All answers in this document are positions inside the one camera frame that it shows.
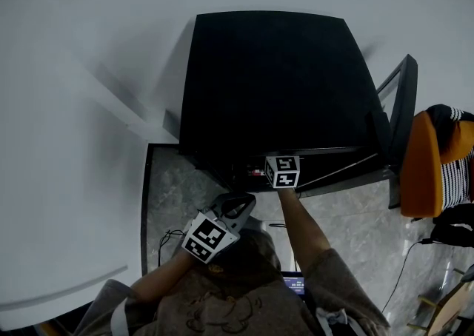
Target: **apriltag cube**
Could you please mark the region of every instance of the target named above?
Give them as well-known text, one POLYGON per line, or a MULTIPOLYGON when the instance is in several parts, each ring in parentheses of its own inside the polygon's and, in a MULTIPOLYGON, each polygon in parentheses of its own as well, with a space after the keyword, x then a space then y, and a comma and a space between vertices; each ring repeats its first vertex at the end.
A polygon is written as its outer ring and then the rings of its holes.
POLYGON ((274 189, 296 187, 299 178, 299 157, 266 157, 265 175, 274 189))
POLYGON ((202 262, 209 263, 220 251, 239 238, 239 234, 231 233, 221 224, 199 213, 193 219, 181 246, 202 262))

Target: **black and white striped clothing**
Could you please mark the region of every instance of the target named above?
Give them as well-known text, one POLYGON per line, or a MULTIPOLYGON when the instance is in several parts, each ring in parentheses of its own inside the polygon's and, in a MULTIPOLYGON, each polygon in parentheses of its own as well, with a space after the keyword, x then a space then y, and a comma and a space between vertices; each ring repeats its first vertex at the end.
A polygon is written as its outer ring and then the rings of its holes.
POLYGON ((457 108, 450 107, 451 109, 451 120, 452 121, 460 121, 462 118, 462 115, 464 114, 463 110, 458 110, 457 108))
POLYGON ((466 200, 470 201, 469 194, 469 162, 474 158, 474 148, 467 157, 441 165, 441 181, 443 185, 443 207, 453 207, 466 200))

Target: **person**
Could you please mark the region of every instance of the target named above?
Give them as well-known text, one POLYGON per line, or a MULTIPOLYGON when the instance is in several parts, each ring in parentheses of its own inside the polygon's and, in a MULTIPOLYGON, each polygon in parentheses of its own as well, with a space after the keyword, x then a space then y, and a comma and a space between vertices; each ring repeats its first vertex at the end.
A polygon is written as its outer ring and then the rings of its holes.
POLYGON ((431 241, 474 248, 474 204, 458 204, 433 219, 431 241))
POLYGON ((312 311, 285 285, 271 237, 242 229, 207 265, 179 249, 131 288, 108 280, 75 335, 389 335, 294 190, 278 196, 312 311))

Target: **cable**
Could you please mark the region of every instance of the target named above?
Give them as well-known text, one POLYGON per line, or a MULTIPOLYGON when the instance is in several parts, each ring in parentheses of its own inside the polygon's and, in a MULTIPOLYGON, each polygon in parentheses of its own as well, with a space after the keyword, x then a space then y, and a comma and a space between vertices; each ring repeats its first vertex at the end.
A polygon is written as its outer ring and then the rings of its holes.
POLYGON ((160 239, 160 246, 158 248, 158 267, 160 267, 161 265, 161 247, 169 241, 171 236, 175 236, 175 235, 184 236, 184 233, 180 229, 175 229, 173 231, 170 231, 168 229, 166 233, 164 234, 164 236, 160 239))
POLYGON ((410 254, 410 251, 412 250, 412 248, 413 248, 416 244, 421 244, 421 243, 422 243, 422 241, 417 241, 416 243, 414 243, 414 244, 408 249, 408 253, 407 253, 407 255, 405 256, 405 261, 403 262, 403 266, 401 267, 400 275, 398 276, 398 280, 397 280, 397 283, 395 284, 395 288, 393 289, 392 294, 390 295, 390 298, 388 298, 388 301, 385 303, 385 306, 384 306, 384 309, 382 310, 382 312, 385 311, 385 309, 387 308, 388 303, 390 302, 390 299, 392 299, 393 294, 395 294, 395 290, 397 290, 398 282, 400 282, 401 274, 403 273, 403 269, 404 269, 404 267, 405 267, 405 263, 407 262, 408 255, 410 254))

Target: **chair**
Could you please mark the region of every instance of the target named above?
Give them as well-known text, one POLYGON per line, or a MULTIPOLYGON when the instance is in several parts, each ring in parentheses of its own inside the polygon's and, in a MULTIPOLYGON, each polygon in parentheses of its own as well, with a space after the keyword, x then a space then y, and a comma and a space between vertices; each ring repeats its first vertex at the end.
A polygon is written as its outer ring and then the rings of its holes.
POLYGON ((428 327, 415 324, 407 324, 412 329, 425 331, 425 336, 445 335, 452 327, 456 319, 462 320, 459 314, 467 306, 472 298, 473 284, 460 283, 451 290, 438 303, 419 295, 418 299, 433 307, 435 312, 431 317, 428 327))
POLYGON ((400 173, 401 214, 436 218, 470 199, 473 147, 474 115, 439 104, 415 116, 400 173))

